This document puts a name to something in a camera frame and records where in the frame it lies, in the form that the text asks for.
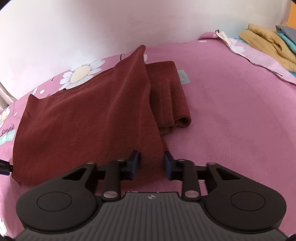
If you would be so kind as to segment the light blue folded garment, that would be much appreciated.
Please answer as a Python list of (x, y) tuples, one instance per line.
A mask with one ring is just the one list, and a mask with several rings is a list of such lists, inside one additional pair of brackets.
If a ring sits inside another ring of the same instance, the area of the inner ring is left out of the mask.
[(277, 35), (286, 43), (286, 45), (290, 48), (293, 53), (296, 53), (296, 45), (295, 43), (289, 39), (284, 33), (277, 32)]

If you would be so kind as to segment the beige patterned curtain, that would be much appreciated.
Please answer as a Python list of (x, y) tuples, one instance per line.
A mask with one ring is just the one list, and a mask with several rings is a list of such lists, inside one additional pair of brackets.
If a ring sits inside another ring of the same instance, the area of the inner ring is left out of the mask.
[(10, 104), (17, 101), (0, 82), (0, 109), (1, 111), (7, 108)]

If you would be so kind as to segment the orange wall trim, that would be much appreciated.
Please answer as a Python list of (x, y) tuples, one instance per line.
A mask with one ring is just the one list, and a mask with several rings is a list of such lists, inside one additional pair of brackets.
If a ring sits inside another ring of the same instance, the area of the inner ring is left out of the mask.
[(292, 1), (292, 3), (291, 3), (290, 13), (288, 16), (287, 24), (290, 27), (295, 28), (295, 25), (296, 25), (296, 4), (295, 4), (295, 1)]

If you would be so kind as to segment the mustard yellow folded garment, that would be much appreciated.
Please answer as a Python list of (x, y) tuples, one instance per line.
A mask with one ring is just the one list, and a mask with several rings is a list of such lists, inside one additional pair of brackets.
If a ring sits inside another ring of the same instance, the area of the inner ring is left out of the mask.
[(248, 24), (247, 30), (241, 32), (239, 38), (252, 48), (273, 57), (289, 72), (295, 73), (295, 53), (275, 30)]

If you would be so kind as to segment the grey folded garment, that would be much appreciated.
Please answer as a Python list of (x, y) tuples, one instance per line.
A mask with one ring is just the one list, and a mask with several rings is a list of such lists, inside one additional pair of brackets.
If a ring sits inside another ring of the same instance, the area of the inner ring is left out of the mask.
[(292, 42), (294, 42), (294, 43), (296, 42), (296, 30), (295, 29), (288, 27), (288, 26), (277, 25), (276, 32), (278, 35), (280, 35), (280, 36), (285, 35)]

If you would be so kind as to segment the pink floral bed sheet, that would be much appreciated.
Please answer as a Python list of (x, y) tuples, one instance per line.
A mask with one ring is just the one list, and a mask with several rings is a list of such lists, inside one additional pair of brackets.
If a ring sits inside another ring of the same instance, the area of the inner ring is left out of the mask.
[(174, 61), (192, 122), (165, 136), (175, 158), (217, 162), (278, 191), (295, 232), (295, 85), (232, 53), (212, 32), (148, 47), (146, 63)]

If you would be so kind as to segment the light pink floral blanket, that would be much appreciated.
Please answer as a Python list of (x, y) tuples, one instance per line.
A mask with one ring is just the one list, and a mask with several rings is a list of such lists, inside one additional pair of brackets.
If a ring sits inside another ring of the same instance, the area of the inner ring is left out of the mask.
[(272, 72), (282, 81), (295, 85), (295, 77), (273, 57), (264, 54), (241, 41), (229, 38), (224, 32), (220, 32), (219, 30), (215, 31), (215, 35), (227, 45), (232, 53), (247, 59), (254, 66), (262, 67), (269, 72)]

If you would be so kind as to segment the dark red knit sweater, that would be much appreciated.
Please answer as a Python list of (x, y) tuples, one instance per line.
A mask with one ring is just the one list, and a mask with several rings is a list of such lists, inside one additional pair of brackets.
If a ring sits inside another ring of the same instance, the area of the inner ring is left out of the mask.
[(141, 153), (138, 186), (165, 178), (163, 139), (191, 123), (175, 63), (144, 62), (145, 46), (84, 84), (28, 97), (13, 147), (13, 179), (36, 186), (88, 162)]

